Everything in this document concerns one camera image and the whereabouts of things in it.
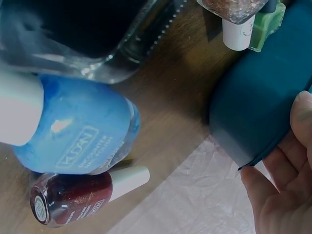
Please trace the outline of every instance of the dark red nail polish bottle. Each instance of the dark red nail polish bottle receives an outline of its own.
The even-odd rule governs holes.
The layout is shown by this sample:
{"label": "dark red nail polish bottle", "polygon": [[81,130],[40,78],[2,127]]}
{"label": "dark red nail polish bottle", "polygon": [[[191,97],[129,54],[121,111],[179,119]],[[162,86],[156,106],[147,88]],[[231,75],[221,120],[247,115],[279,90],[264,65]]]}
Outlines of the dark red nail polish bottle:
{"label": "dark red nail polish bottle", "polygon": [[146,167],[135,166],[99,175],[33,174],[30,206],[43,225],[57,228],[91,216],[107,202],[148,182]]}

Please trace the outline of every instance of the teal container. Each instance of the teal container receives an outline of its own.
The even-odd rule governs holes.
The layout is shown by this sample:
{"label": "teal container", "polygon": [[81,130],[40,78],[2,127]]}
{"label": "teal container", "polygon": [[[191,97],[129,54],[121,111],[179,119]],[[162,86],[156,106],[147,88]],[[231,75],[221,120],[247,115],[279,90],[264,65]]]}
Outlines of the teal container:
{"label": "teal container", "polygon": [[290,130],[290,110],[312,85],[312,2],[286,11],[261,53],[247,53],[216,87],[210,103],[214,139],[243,167],[264,159]]}

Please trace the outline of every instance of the white bottle cap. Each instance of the white bottle cap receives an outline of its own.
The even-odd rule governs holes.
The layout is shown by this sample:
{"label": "white bottle cap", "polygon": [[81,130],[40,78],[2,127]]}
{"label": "white bottle cap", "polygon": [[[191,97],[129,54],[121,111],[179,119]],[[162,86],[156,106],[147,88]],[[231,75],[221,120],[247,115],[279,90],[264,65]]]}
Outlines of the white bottle cap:
{"label": "white bottle cap", "polygon": [[0,142],[21,146],[35,134],[43,110],[41,81],[0,69]]}
{"label": "white bottle cap", "polygon": [[255,15],[240,25],[222,19],[224,44],[231,50],[241,51],[247,49],[252,37],[254,18]]}
{"label": "white bottle cap", "polygon": [[132,190],[146,184],[150,180],[150,171],[144,166],[134,166],[109,172],[113,182],[113,193],[109,201],[113,201]]}

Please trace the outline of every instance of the green nail polish bottle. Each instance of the green nail polish bottle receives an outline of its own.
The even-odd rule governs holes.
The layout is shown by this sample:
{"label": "green nail polish bottle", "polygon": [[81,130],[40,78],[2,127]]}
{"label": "green nail polish bottle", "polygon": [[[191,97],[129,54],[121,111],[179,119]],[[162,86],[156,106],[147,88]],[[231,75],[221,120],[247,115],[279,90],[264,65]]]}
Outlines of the green nail polish bottle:
{"label": "green nail polish bottle", "polygon": [[265,40],[282,25],[286,6],[280,0],[269,0],[256,14],[249,49],[261,52]]}

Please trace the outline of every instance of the white plastic sheet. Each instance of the white plastic sheet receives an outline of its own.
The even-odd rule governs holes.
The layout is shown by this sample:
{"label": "white plastic sheet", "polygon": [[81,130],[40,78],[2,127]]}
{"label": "white plastic sheet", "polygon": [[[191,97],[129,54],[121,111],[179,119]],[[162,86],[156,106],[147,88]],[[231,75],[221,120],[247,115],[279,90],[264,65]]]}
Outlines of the white plastic sheet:
{"label": "white plastic sheet", "polygon": [[109,234],[254,234],[237,169],[209,137]]}

